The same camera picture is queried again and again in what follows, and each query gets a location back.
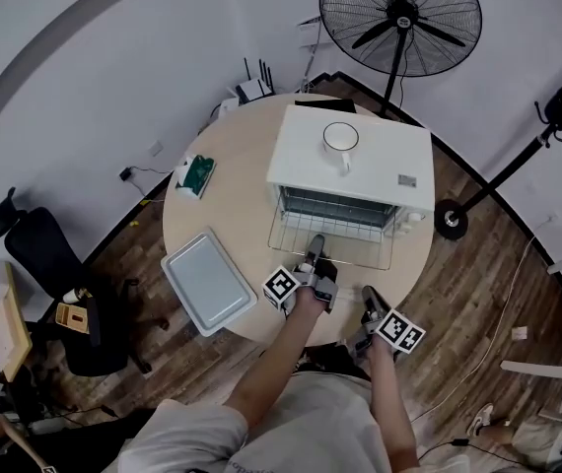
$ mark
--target wooden floor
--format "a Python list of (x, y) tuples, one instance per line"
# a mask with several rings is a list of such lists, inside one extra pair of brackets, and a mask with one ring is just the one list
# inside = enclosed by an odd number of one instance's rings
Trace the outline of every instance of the wooden floor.
[[(321, 83), (317, 91), (352, 98), (370, 110), (378, 108), (375, 101), (340, 80)], [(437, 199), (464, 199), (477, 190), (476, 183), (437, 148), (434, 165)], [(139, 352), (154, 370), (144, 376), (130, 364), (105, 377), (74, 376), (65, 369), (62, 350), (51, 344), (47, 364), (60, 366), (53, 385), (53, 395), (59, 401), (84, 409), (105, 404), (118, 415), (156, 406), (165, 398), (184, 403), (223, 401), (260, 354), (259, 346), (228, 331), (210, 338), (197, 333), (160, 267), (165, 255), (161, 213), (161, 203), (148, 205), (137, 216), (138, 224), (123, 229), (93, 264), (119, 285), (128, 277), (140, 280), (133, 295), (139, 319), (169, 318), (167, 332), (135, 333)], [(492, 199), (484, 200), (470, 214), (469, 232), (462, 240), (452, 242), (435, 235), (421, 278), (400, 308), (427, 330), (417, 350), (397, 362), (411, 419), (444, 399), (482, 359), (528, 243)], [(527, 340), (512, 341), (511, 329), (516, 326), (528, 327)], [(414, 423), (420, 453), (463, 437), (475, 412), (487, 402), (496, 405), (497, 416), (509, 417), (516, 424), (542, 406), (556, 407), (562, 396), (562, 380), (502, 372), (499, 365), (503, 359), (562, 364), (562, 290), (546, 273), (546, 265), (534, 249), (528, 252), (496, 342), (480, 370), (442, 407)], [(100, 412), (77, 418), (85, 423), (107, 419)], [(475, 443), (509, 456), (493, 443)], [(456, 449), (445, 446), (431, 452), (425, 461), (455, 453)], [(494, 471), (507, 464), (472, 448), (464, 453), (473, 461), (472, 471)]]

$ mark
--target oven label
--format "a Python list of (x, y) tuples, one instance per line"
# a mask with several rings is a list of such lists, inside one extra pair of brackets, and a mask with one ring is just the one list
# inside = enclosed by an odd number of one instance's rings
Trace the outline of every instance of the oven label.
[(397, 182), (399, 185), (407, 185), (408, 187), (417, 187), (417, 177), (411, 177), (410, 175), (402, 175), (400, 173), (397, 176)]

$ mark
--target black fan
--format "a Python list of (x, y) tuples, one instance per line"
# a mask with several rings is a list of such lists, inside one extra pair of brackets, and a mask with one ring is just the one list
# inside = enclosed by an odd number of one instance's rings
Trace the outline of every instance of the black fan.
[(390, 73), (380, 115), (386, 113), (402, 56), (403, 76), (445, 72), (469, 55), (482, 26), (478, 0), (320, 0), (320, 15), (344, 52)]

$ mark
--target wire rack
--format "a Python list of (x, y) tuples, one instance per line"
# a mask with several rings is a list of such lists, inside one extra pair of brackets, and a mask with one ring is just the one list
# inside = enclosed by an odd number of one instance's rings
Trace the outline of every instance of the wire rack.
[(388, 270), (396, 210), (392, 205), (280, 186), (268, 246), (305, 255), (312, 238), (323, 234), (324, 259)]

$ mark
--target white toaster oven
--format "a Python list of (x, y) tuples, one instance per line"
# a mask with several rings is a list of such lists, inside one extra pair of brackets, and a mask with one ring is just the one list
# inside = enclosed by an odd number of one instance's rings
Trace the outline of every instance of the white toaster oven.
[[(332, 123), (357, 134), (345, 160), (327, 152), (323, 134)], [(431, 135), (378, 117), (289, 105), (267, 182), (276, 207), (270, 247), (303, 255), (322, 233), (330, 259), (387, 270), (392, 239), (433, 215)]]

